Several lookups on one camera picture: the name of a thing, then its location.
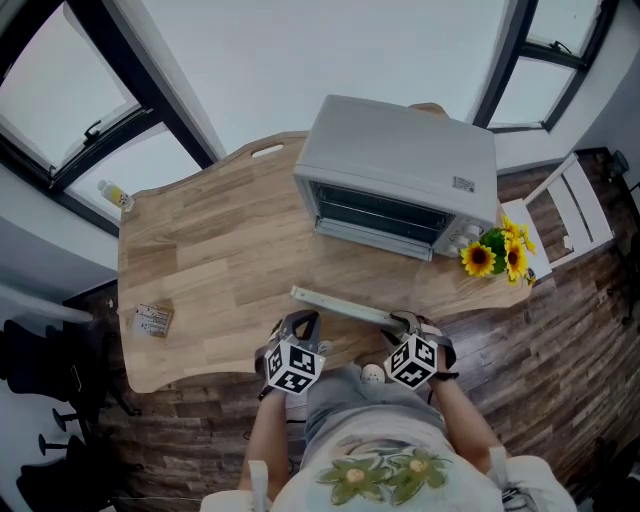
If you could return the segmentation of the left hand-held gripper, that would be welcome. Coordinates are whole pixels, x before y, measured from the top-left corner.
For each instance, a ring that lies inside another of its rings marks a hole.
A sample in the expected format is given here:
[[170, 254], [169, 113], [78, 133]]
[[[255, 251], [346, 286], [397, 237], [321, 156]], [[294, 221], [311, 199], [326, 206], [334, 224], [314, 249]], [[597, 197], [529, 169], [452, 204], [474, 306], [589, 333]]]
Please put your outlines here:
[[[315, 310], [307, 313], [298, 310], [285, 316], [279, 324], [279, 340], [274, 338], [256, 351], [255, 372], [265, 381], [261, 395], [275, 390], [300, 395], [319, 379], [325, 358], [311, 350], [320, 341], [321, 317]], [[303, 343], [298, 330], [305, 324]]]

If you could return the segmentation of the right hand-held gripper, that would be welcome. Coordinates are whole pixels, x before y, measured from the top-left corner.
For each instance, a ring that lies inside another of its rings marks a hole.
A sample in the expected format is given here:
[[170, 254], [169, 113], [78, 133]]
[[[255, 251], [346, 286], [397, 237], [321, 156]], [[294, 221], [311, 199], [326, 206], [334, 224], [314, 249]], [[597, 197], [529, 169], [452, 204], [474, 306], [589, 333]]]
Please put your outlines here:
[[416, 390], [433, 377], [456, 377], [455, 372], [450, 372], [456, 352], [449, 338], [424, 334], [422, 317], [411, 311], [394, 311], [390, 317], [400, 324], [392, 331], [382, 330], [389, 352], [384, 369], [392, 381]]

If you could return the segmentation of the glass oven door with handle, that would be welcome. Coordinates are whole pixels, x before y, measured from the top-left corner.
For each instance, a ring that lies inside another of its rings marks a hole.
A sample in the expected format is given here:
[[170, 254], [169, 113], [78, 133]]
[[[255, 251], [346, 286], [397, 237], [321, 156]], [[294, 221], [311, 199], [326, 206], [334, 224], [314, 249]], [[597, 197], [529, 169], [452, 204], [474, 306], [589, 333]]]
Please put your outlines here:
[[419, 259], [308, 231], [292, 295], [334, 313], [401, 329], [396, 311], [414, 311]]

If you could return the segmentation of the grey toaster oven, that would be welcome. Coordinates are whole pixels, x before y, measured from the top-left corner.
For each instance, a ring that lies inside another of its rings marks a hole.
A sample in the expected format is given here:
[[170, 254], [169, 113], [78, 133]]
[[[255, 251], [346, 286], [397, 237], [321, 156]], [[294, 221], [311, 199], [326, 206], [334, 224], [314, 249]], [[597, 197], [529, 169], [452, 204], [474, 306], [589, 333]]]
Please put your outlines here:
[[317, 233], [424, 261], [498, 216], [492, 132], [384, 102], [327, 96], [294, 179]]

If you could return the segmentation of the person's right forearm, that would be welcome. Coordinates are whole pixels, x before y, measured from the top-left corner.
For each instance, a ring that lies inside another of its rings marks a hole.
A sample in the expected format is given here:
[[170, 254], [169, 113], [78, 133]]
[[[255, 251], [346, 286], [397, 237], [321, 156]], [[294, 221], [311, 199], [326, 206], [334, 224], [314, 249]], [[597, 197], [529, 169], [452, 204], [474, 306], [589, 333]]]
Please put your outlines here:
[[481, 473], [488, 473], [491, 469], [490, 449], [501, 446], [498, 436], [455, 379], [433, 377], [429, 386], [456, 453]]

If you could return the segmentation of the person's left forearm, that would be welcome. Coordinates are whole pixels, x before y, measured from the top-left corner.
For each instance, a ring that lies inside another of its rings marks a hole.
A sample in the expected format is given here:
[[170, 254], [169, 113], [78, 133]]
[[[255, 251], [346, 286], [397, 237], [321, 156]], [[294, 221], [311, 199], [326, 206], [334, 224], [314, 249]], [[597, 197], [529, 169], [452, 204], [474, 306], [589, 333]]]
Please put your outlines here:
[[263, 461], [268, 469], [267, 494], [274, 501], [289, 480], [286, 394], [272, 391], [260, 402], [245, 452], [239, 490], [250, 490], [250, 461]]

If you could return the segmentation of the person's grey trousers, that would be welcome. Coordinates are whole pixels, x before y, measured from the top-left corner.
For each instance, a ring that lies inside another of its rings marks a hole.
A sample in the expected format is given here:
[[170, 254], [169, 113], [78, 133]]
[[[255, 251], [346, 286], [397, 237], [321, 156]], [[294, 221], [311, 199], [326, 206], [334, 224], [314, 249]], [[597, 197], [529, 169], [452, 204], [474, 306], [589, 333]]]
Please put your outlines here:
[[451, 443], [441, 415], [399, 384], [365, 383], [351, 363], [330, 370], [307, 393], [306, 449], [301, 466], [346, 455]]

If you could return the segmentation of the yellow sunflower bouquet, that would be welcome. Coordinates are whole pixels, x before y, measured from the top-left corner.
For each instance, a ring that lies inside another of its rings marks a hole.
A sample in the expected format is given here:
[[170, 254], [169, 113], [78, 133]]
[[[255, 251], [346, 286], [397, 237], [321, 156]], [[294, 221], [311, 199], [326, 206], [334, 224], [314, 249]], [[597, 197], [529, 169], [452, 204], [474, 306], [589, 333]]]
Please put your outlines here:
[[478, 241], [460, 250], [461, 264], [472, 277], [485, 278], [505, 275], [509, 284], [536, 282], [528, 256], [536, 255], [536, 246], [526, 224], [516, 224], [506, 215], [502, 224], [483, 234]]

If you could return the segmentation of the brown card with white label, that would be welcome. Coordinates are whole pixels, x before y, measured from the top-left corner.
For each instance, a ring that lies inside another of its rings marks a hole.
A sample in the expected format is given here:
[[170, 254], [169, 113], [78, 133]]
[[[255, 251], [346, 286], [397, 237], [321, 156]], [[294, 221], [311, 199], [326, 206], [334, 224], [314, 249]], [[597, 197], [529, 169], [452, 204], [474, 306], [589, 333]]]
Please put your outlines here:
[[135, 309], [132, 329], [153, 338], [167, 337], [174, 309], [169, 305], [139, 304]]

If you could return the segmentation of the white shirt with green flowers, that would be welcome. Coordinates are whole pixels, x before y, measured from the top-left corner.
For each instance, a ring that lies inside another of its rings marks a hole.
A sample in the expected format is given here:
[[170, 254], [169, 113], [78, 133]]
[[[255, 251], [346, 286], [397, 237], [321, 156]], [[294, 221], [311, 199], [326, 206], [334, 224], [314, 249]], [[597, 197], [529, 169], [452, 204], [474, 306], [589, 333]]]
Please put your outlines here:
[[210, 494], [200, 512], [577, 512], [538, 457], [493, 448], [483, 474], [436, 436], [382, 439], [354, 454], [344, 453], [347, 443], [318, 450], [275, 498], [257, 462], [252, 489]]

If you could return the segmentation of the white wooden chair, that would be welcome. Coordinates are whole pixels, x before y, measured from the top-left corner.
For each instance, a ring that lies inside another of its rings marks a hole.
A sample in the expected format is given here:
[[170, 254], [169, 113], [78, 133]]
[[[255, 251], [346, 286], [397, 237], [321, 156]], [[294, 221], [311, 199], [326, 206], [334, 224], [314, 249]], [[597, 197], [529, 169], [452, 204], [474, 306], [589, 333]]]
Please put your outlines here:
[[[569, 253], [551, 262], [542, 245], [529, 212], [529, 206], [547, 192], [566, 229], [565, 247]], [[502, 205], [506, 216], [529, 229], [536, 253], [528, 256], [528, 266], [537, 279], [542, 279], [566, 263], [602, 246], [614, 238], [602, 206], [583, 170], [578, 156], [570, 154], [539, 186], [525, 198]]]

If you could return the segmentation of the clear bottle with yellow label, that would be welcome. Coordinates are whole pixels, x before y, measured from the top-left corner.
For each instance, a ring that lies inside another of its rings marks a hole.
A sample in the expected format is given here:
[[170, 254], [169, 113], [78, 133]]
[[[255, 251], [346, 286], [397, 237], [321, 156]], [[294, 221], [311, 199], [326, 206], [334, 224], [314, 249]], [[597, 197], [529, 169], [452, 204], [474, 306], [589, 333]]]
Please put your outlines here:
[[120, 210], [129, 212], [132, 209], [134, 205], [133, 197], [113, 182], [100, 180], [97, 184], [97, 189], [103, 198]]

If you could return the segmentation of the black-framed window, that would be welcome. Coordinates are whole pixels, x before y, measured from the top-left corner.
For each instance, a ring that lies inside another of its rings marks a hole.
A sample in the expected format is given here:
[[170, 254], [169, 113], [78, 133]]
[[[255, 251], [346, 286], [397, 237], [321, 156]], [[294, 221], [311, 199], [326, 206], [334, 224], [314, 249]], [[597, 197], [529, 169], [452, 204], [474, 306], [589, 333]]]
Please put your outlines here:
[[224, 153], [143, 0], [0, 0], [0, 165], [114, 236], [87, 180], [160, 134], [199, 170]]
[[[473, 123], [496, 134], [554, 128], [595, 63], [619, 3], [506, 0]], [[556, 40], [572, 55], [552, 50]]]

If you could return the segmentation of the small black waste bin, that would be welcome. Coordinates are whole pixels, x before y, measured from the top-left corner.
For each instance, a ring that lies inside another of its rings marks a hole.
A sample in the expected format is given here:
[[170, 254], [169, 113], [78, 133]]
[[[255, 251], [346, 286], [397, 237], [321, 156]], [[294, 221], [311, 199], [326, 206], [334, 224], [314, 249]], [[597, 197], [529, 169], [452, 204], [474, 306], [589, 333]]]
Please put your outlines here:
[[608, 159], [606, 164], [608, 176], [610, 179], [614, 179], [623, 175], [629, 170], [629, 164], [624, 154], [616, 150]]

